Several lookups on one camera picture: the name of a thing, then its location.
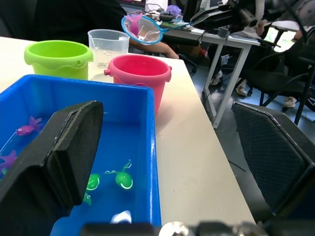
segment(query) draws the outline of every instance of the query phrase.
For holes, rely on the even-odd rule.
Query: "shoe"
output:
[[[220,83],[221,80],[222,80],[222,77],[223,77],[223,73],[222,73],[222,71],[220,70],[220,71],[218,72],[218,74],[216,74],[216,75],[214,76],[214,78],[211,79],[211,81],[210,81],[210,86],[214,86],[214,85],[217,85],[218,83]]]
[[[284,101],[283,107],[293,108],[297,100],[294,97],[287,97]]]
[[[241,96],[247,96],[247,92],[246,92],[246,83],[247,81],[244,80],[235,90],[236,92],[241,95]]]

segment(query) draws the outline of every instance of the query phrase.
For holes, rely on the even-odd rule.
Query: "white table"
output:
[[[197,40],[203,34],[203,32],[204,31],[201,29],[193,29],[192,31],[170,30],[166,32],[165,34],[175,36],[175,37]],[[247,58],[248,52],[251,49],[251,46],[252,45],[259,46],[260,43],[256,40],[251,40],[251,39],[246,39],[246,38],[234,38],[232,36],[229,36],[228,39],[225,39],[218,35],[214,35],[210,33],[205,33],[200,39],[203,42],[215,43],[218,45],[215,57],[213,58],[212,63],[211,63],[211,67],[210,67],[210,71],[208,74],[205,87],[203,89],[203,93],[205,97],[208,98],[206,99],[206,108],[207,109],[210,108],[212,121],[213,121],[213,127],[216,129],[221,121],[221,118],[227,106],[228,100],[231,97],[231,94],[236,85],[237,79],[239,78],[240,73],[243,69],[244,62]],[[215,71],[216,65],[219,60],[219,56],[221,54],[221,51],[224,45],[235,47],[235,48],[241,48],[242,50],[241,50],[240,56],[238,57],[237,63],[233,70],[228,86],[225,90],[223,100],[220,103],[219,109],[216,111],[215,106],[210,96],[209,85],[210,85],[211,78]]]
[[[0,91],[25,74],[23,52],[31,42],[0,37]],[[156,117],[162,222],[252,221],[228,160],[181,60],[172,66]]]

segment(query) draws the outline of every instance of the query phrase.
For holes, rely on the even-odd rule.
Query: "measuring cup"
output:
[[[89,79],[112,83],[110,76],[104,76],[109,62],[120,55],[128,53],[129,36],[123,32],[110,29],[95,29],[88,32],[89,47],[94,60],[89,65]]]

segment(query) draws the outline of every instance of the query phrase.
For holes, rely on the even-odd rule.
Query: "gray floor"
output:
[[[197,73],[192,77],[193,84],[199,94],[202,96],[202,90],[206,83],[208,75],[208,68],[205,66],[199,66]],[[223,85],[220,88],[213,88],[211,91],[212,99],[216,106],[219,105],[225,88],[227,86],[229,76],[224,77]],[[240,97],[235,91],[229,100],[228,106],[223,114],[222,120],[216,134],[223,147],[225,155],[230,162],[231,168],[235,175],[242,173],[244,170],[249,170],[246,161],[244,159],[244,154],[242,151],[240,139],[236,131],[236,123],[234,115],[231,111],[231,107],[234,101],[246,102],[255,105],[259,105],[260,91],[254,89],[251,96],[245,98]],[[268,108],[281,111],[283,107],[285,97],[278,96],[275,101],[268,105]],[[285,114],[294,120],[295,114],[298,108],[298,103],[294,109],[289,109]],[[315,143],[315,113],[309,108],[305,107],[302,113],[298,127]]]

